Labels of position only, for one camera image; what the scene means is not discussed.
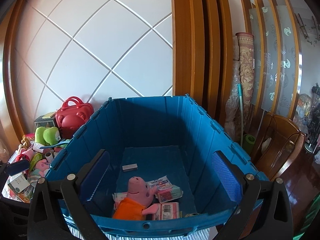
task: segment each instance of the silver bolt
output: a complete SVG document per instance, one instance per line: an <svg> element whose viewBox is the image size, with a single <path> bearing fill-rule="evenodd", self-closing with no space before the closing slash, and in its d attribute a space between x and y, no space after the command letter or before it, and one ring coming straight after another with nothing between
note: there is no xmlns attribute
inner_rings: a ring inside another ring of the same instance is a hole
<svg viewBox="0 0 320 240"><path fill-rule="evenodd" d="M252 175L252 174L247 174L246 176L245 176L248 180L254 180L254 176Z"/></svg>
<svg viewBox="0 0 320 240"><path fill-rule="evenodd" d="M73 174L73 173L71 173L71 174L69 174L69 175L67 176L67 179L68 179L68 180L74 180L75 178L76 178L76 175Z"/></svg>
<svg viewBox="0 0 320 240"><path fill-rule="evenodd" d="M38 183L39 184L42 184L45 182L45 178L44 177L41 177L40 179L38 179Z"/></svg>
<svg viewBox="0 0 320 240"><path fill-rule="evenodd" d="M276 182L279 183L279 184L282 184L283 180L281 178L276 178Z"/></svg>

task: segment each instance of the rolled green mat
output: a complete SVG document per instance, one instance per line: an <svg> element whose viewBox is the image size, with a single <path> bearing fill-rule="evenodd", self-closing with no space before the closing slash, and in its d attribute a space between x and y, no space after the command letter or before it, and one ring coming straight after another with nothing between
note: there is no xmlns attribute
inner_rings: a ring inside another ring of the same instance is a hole
<svg viewBox="0 0 320 240"><path fill-rule="evenodd" d="M255 142L256 142L256 139L255 139L254 136L252 136L250 134L245 134L244 135L242 148L247 152L247 154L250 155Z"/></svg>

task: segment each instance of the diamond-patterned wall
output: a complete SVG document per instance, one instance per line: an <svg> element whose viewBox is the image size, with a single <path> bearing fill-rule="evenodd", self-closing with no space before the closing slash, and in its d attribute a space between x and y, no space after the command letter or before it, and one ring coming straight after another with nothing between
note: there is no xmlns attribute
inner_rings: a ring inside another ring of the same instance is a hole
<svg viewBox="0 0 320 240"><path fill-rule="evenodd" d="M70 96L172 95L171 0L28 0L16 73L29 132Z"/></svg>

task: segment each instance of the wooden chair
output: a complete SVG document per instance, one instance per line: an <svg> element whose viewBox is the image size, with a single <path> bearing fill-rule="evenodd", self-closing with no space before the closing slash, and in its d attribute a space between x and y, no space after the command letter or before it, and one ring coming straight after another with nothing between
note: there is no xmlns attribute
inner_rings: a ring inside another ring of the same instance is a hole
<svg viewBox="0 0 320 240"><path fill-rule="evenodd" d="M261 152L262 143L271 138L268 148ZM268 112L251 152L251 160L259 171L274 180L279 177L304 149L305 135L289 119Z"/></svg>

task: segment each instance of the blue storage crate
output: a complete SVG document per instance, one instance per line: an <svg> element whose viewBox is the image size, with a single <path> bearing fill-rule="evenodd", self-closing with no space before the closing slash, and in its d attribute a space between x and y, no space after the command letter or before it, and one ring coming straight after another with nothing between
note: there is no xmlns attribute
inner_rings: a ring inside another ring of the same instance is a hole
<svg viewBox="0 0 320 240"><path fill-rule="evenodd" d="M77 173L100 149L109 152L110 163L94 194L83 204L101 230L114 236L181 236L226 222L237 203L231 201L213 170L212 156L218 150L244 174L267 180L247 153L188 95L110 98L54 159L47 179ZM137 170L122 171L122 165L133 163ZM129 178L150 181L165 175L184 192L174 200L183 216L201 215L162 221L111 218L112 194L127 191ZM61 206L68 216L64 203Z"/></svg>

